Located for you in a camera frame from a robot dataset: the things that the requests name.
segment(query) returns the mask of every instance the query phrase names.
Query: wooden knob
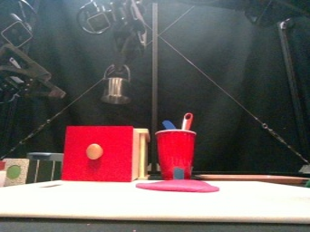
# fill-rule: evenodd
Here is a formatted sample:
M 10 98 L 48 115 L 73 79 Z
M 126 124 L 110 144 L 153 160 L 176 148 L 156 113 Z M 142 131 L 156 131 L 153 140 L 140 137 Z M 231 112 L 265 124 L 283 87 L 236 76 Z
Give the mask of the wooden knob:
M 97 144 L 93 143 L 85 149 L 85 154 L 90 160 L 96 160 L 102 155 L 102 149 Z

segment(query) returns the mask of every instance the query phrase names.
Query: plastic cup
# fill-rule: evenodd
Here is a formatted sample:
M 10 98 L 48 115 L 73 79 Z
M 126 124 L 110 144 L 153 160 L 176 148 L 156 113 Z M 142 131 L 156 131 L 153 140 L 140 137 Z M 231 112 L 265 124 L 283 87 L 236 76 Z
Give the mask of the plastic cup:
M 154 135 L 161 178 L 179 179 L 175 177 L 177 172 L 189 179 L 196 133 L 191 130 L 160 130 Z

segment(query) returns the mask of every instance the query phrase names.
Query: wooden box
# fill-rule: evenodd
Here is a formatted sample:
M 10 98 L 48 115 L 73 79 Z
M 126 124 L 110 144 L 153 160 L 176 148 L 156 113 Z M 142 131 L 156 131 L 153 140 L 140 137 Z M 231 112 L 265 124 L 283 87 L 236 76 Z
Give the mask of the wooden box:
M 132 126 L 66 128 L 62 180 L 129 182 L 137 173 L 138 133 Z

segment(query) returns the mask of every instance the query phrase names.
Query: black backdrop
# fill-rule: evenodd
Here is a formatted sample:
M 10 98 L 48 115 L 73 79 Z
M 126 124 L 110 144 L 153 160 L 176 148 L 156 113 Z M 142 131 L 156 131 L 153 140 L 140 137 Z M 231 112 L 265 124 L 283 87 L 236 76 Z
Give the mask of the black backdrop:
M 85 3 L 85 0 L 40 1 L 29 56 L 52 73 L 50 82 L 66 96 L 61 100 L 18 98 L 14 126 L 3 150 L 9 150 L 97 83 L 112 64 L 110 32 L 86 34 L 74 21 Z M 100 82 L 7 157 L 25 157 L 26 152 L 36 151 L 62 152 L 68 125 L 133 125 L 150 130 L 152 3 L 145 8 L 148 46 L 144 55 L 129 63 L 130 103 L 102 103 Z M 296 172 L 301 160 L 248 114 L 304 152 L 277 25 L 256 26 L 240 11 L 179 1 L 158 2 L 157 18 L 157 130 L 162 120 L 180 127 L 184 113 L 193 113 L 191 129 L 197 133 L 193 170 Z M 295 18 L 293 22 L 289 47 L 307 130 L 310 25 L 304 17 Z

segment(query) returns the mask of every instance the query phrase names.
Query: metal rod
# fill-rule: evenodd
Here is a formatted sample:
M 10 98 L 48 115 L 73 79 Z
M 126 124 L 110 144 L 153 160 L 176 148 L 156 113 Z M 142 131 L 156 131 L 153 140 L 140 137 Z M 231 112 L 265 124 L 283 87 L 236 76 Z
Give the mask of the metal rod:
M 150 172 L 157 167 L 154 132 L 157 131 L 157 3 L 152 3 L 152 84 L 150 84 Z
M 292 109 L 293 109 L 293 114 L 295 114 L 296 131 L 297 131 L 299 142 L 301 146 L 301 153 L 308 154 L 310 149 L 308 149 L 308 142 L 305 138 L 303 109 L 301 109 L 301 104 L 300 104 L 300 100 L 297 97 L 300 94 L 297 90 L 296 77 L 295 77 L 293 66 L 292 66 L 292 61 L 291 61 L 288 37 L 287 37 L 287 32 L 291 29 L 291 26 L 292 26 L 291 19 L 277 24 L 277 35 L 279 35 L 283 59 L 284 59 L 284 64 L 285 64 L 285 71 L 287 71 L 287 78 L 288 78 L 288 85 L 289 85 L 289 96 L 291 96 Z

